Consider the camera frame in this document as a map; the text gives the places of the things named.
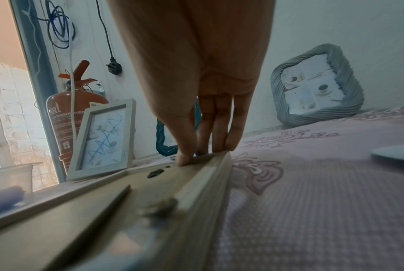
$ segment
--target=transparent container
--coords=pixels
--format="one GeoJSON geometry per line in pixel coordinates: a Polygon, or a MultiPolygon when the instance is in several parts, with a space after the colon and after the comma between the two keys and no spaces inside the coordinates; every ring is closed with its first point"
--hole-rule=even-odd
{"type": "Polygon", "coordinates": [[[32,169],[41,163],[0,168],[0,190],[20,186],[26,195],[32,194],[32,169]]]}

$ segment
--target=fire extinguisher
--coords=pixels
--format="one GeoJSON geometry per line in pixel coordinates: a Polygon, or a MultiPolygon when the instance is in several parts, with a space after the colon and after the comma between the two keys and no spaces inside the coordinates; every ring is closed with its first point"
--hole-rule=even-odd
{"type": "MultiPolygon", "coordinates": [[[[108,100],[101,95],[87,92],[84,86],[97,80],[89,78],[82,80],[81,77],[89,67],[90,63],[83,60],[74,70],[75,80],[75,107],[74,107],[74,120],[75,127],[80,130],[81,121],[83,119],[84,110],[91,105],[107,104],[108,100]]],[[[60,78],[71,79],[68,74],[60,74],[60,78]]],[[[51,126],[53,127],[54,136],[59,148],[59,159],[65,167],[65,172],[68,172],[69,164],[71,163],[72,150],[73,150],[73,135],[71,124],[71,83],[68,81],[66,84],[66,91],[50,96],[47,101],[47,110],[51,126]]]]}

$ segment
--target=human hand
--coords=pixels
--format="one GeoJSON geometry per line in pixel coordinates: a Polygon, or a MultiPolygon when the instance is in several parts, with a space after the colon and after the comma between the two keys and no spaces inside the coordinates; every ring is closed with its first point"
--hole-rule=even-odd
{"type": "Polygon", "coordinates": [[[274,0],[111,0],[151,111],[194,153],[234,150],[270,39],[274,0]],[[194,106],[202,120],[195,132],[194,106]],[[230,130],[228,125],[232,115],[230,130]]]}

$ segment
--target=teal basket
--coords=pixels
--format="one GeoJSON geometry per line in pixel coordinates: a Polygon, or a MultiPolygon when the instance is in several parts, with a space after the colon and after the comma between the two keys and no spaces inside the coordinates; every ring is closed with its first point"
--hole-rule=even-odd
{"type": "MultiPolygon", "coordinates": [[[[199,101],[196,101],[195,105],[195,118],[196,118],[196,125],[194,129],[197,129],[199,122],[202,120],[202,112],[200,111],[199,101]]],[[[165,146],[165,125],[157,120],[157,131],[156,131],[156,150],[163,156],[171,156],[175,155],[178,152],[178,146],[165,146]]]]}

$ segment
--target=gray basket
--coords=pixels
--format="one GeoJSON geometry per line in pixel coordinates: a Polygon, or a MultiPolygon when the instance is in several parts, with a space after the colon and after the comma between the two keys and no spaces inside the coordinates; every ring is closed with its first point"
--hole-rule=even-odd
{"type": "Polygon", "coordinates": [[[322,44],[312,50],[292,58],[279,65],[272,73],[270,82],[273,92],[278,120],[286,126],[297,127],[318,121],[326,121],[355,115],[364,103],[364,94],[361,85],[354,77],[349,61],[343,55],[339,46],[322,44]],[[327,63],[336,74],[335,80],[345,97],[340,105],[323,108],[315,112],[302,115],[290,114],[289,106],[285,101],[285,87],[281,81],[284,69],[292,67],[317,54],[327,54],[327,63]]]}

